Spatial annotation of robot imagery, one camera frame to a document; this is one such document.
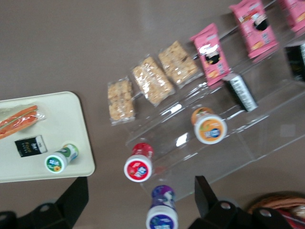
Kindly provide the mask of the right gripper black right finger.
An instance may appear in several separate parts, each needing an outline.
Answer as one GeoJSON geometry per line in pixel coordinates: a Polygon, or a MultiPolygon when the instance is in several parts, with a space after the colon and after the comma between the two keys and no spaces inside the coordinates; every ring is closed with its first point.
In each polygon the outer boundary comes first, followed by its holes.
{"type": "Polygon", "coordinates": [[[238,208],[230,201],[219,200],[204,176],[196,176],[195,202],[200,213],[192,229],[238,229],[238,208]]]}

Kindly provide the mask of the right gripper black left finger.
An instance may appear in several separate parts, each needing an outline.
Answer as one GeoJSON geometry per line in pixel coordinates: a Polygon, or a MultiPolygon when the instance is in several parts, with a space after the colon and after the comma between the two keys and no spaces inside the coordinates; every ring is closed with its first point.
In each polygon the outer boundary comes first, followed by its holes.
{"type": "Polygon", "coordinates": [[[89,201],[88,180],[78,177],[54,202],[21,217],[22,229],[72,229],[89,201]]]}

